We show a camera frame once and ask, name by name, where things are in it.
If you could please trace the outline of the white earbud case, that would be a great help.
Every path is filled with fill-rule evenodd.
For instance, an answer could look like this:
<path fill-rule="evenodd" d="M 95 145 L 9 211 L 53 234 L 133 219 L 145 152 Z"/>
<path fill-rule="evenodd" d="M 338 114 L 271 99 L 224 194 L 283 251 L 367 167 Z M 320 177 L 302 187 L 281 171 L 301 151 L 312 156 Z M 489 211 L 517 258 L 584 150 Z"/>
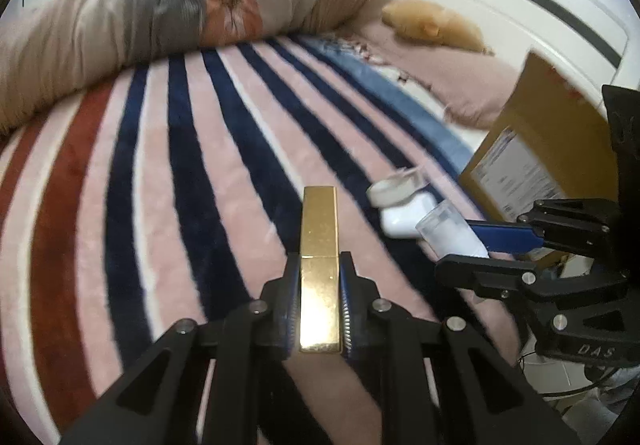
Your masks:
<path fill-rule="evenodd" d="M 436 206 L 435 197 L 428 191 L 419 191 L 404 202 L 386 206 L 380 210 L 382 231 L 394 239 L 420 239 L 416 225 Z"/>

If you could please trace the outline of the striped pink navy blanket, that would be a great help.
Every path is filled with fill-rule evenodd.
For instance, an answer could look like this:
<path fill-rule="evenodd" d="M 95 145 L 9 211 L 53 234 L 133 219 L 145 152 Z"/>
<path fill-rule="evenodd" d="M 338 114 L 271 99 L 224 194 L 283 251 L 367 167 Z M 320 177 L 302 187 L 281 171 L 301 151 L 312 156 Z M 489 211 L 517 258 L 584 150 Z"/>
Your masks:
<path fill-rule="evenodd" d="M 341 46 L 277 40 L 144 64 L 1 142 L 1 382 L 53 444 L 175 321 L 258 297 L 298 248 L 304 189 L 336 189 L 341 246 L 426 319 L 475 309 L 508 361 L 496 301 L 435 287 L 431 251 L 382 231 L 369 186 L 420 168 L 465 216 L 480 136 Z"/>

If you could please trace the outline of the pink ribbed pillow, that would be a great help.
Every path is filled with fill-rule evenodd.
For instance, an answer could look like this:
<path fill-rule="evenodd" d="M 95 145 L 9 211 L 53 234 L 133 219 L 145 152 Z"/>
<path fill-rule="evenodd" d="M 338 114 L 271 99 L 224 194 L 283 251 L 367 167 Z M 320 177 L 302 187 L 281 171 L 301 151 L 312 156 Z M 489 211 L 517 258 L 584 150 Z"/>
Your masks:
<path fill-rule="evenodd" d="M 382 21 L 384 5 L 374 0 L 343 27 L 374 57 L 422 85 L 444 107 L 448 120 L 488 130 L 506 105 L 520 72 L 494 54 L 406 40 Z"/>

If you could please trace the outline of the white tape roll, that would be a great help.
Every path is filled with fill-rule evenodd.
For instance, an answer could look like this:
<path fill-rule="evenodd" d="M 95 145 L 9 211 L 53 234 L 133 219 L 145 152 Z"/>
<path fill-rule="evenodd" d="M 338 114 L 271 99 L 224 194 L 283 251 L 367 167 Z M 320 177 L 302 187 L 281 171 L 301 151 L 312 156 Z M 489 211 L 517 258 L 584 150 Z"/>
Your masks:
<path fill-rule="evenodd" d="M 367 189 L 367 197 L 375 208 L 389 208 L 408 201 L 425 186 L 426 179 L 418 168 L 400 168 L 373 183 Z"/>

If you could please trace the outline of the orange plush toy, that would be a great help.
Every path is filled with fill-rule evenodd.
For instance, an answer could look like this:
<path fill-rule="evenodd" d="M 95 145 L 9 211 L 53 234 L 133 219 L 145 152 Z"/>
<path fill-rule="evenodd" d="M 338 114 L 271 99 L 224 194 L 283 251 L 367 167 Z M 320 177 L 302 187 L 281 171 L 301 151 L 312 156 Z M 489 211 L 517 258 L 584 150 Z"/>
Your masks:
<path fill-rule="evenodd" d="M 484 35 L 465 16 L 442 5 L 423 0 L 393 0 L 384 5 L 382 21 L 401 38 L 431 45 L 492 55 Z"/>

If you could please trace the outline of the rolled pink grey quilt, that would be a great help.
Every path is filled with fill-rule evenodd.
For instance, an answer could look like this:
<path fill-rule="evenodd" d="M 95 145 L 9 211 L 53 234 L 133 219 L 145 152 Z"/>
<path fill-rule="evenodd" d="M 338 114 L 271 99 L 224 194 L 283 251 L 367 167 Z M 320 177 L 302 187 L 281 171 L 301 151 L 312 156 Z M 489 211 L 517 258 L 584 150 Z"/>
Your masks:
<path fill-rule="evenodd" d="M 371 0 L 51 0 L 1 28 L 1 128 L 123 68 L 171 54 L 323 33 Z"/>

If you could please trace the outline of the brown cardboard box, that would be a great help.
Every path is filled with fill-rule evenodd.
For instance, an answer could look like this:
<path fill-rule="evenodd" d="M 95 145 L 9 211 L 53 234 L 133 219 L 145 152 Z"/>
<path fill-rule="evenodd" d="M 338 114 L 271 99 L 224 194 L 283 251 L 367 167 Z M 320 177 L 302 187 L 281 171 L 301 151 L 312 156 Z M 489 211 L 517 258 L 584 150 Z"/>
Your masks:
<path fill-rule="evenodd" d="M 514 222 L 542 199 L 615 201 L 618 174 L 608 121 L 531 52 L 459 183 L 489 220 L 501 222 Z"/>

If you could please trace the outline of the gold rectangular bar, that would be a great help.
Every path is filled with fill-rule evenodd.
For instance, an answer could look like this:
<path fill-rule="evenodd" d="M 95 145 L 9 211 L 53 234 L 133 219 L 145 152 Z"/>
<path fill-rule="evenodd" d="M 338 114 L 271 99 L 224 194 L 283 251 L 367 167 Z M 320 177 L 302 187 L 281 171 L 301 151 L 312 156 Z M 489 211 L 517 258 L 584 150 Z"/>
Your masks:
<path fill-rule="evenodd" d="M 332 186 L 304 190 L 299 256 L 300 350 L 340 353 L 340 248 L 336 190 Z"/>

